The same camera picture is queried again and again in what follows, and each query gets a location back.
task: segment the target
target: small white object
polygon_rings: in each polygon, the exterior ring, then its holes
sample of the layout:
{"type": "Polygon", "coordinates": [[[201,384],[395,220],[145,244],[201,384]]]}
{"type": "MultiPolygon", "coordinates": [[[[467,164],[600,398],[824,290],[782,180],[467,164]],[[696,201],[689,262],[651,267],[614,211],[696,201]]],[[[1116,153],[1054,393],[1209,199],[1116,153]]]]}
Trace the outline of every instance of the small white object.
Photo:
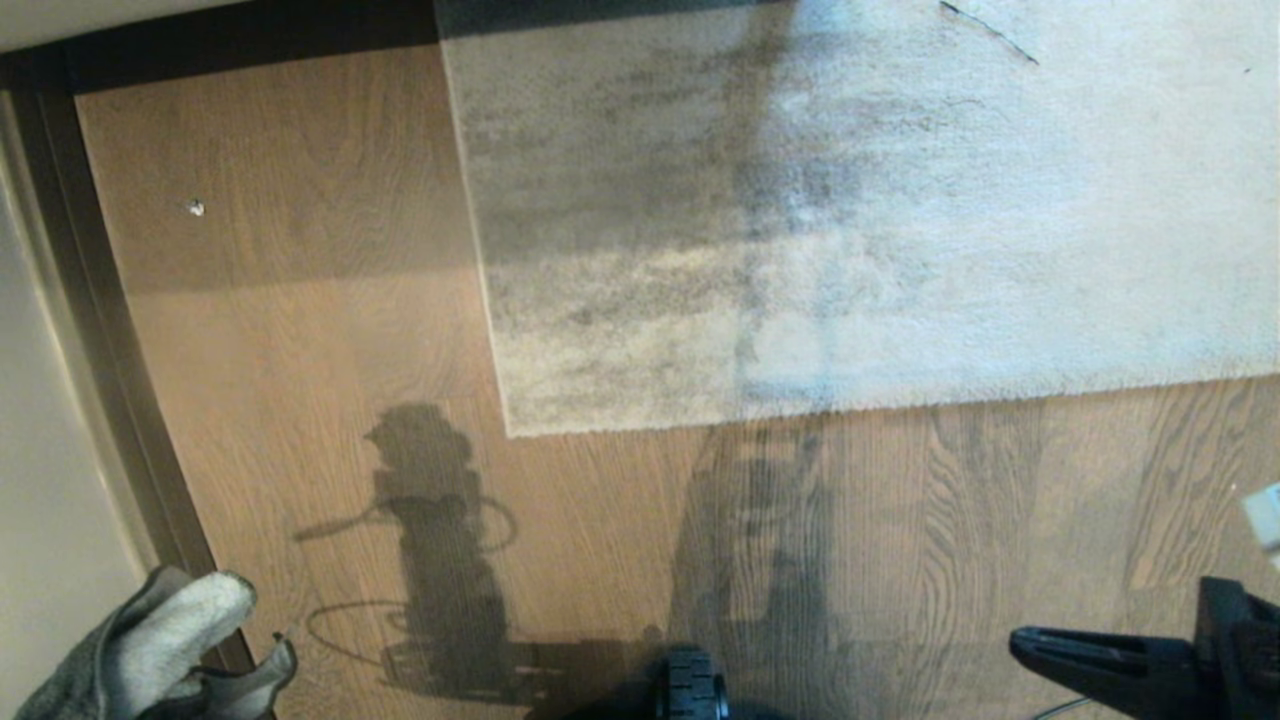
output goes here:
{"type": "Polygon", "coordinates": [[[1262,550],[1280,570],[1280,483],[1245,497],[1244,514],[1249,516],[1262,550]]]}

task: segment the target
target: dirty rug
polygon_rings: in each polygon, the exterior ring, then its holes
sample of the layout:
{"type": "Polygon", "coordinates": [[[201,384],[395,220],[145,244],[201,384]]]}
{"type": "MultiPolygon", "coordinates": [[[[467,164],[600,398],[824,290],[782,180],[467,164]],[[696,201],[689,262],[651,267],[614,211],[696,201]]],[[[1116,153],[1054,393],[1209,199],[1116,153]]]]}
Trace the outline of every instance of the dirty rug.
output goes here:
{"type": "Polygon", "coordinates": [[[513,436],[1276,370],[1275,3],[436,6],[513,436]]]}

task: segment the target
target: gray cloth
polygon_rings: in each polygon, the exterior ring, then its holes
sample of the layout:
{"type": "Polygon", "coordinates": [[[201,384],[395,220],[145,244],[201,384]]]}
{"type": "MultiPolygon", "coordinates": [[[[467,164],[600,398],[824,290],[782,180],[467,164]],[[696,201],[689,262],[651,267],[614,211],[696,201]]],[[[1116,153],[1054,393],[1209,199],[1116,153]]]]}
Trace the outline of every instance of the gray cloth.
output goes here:
{"type": "Polygon", "coordinates": [[[293,679],[288,641],[276,637],[270,656],[244,675],[195,667],[255,601],[238,575],[192,580],[161,568],[70,651],[14,720],[256,720],[293,679]]]}

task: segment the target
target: black cable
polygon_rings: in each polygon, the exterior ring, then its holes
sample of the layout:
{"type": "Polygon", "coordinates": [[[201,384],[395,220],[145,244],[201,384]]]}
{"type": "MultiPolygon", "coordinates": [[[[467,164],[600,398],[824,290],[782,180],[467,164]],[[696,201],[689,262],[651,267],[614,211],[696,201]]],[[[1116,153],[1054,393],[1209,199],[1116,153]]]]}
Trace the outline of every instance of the black cable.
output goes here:
{"type": "Polygon", "coordinates": [[[1082,705],[1088,705],[1091,702],[1093,702],[1093,701],[1089,700],[1089,698],[1087,698],[1087,697],[1078,697],[1078,698],[1073,700],[1071,702],[1064,702],[1062,705],[1059,705],[1057,707],[1051,707],[1051,708],[1046,710],[1044,712],[1041,712],[1036,717],[1032,717],[1032,720],[1048,720],[1050,717],[1056,717],[1056,716],[1059,716],[1059,715],[1061,715],[1061,714],[1064,714],[1064,712],[1066,712],[1069,710],[1075,710],[1076,707],[1080,707],[1082,705]]]}

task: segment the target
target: white object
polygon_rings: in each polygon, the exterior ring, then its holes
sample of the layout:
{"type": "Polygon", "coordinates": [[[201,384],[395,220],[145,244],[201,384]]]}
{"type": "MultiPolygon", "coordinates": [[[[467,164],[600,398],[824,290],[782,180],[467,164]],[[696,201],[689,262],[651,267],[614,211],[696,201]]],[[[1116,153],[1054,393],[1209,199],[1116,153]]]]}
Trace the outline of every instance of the white object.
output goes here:
{"type": "Polygon", "coordinates": [[[0,53],[242,0],[0,0],[0,53]]]}
{"type": "Polygon", "coordinates": [[[1262,550],[1280,570],[1280,483],[1244,498],[1244,512],[1262,550]]]}

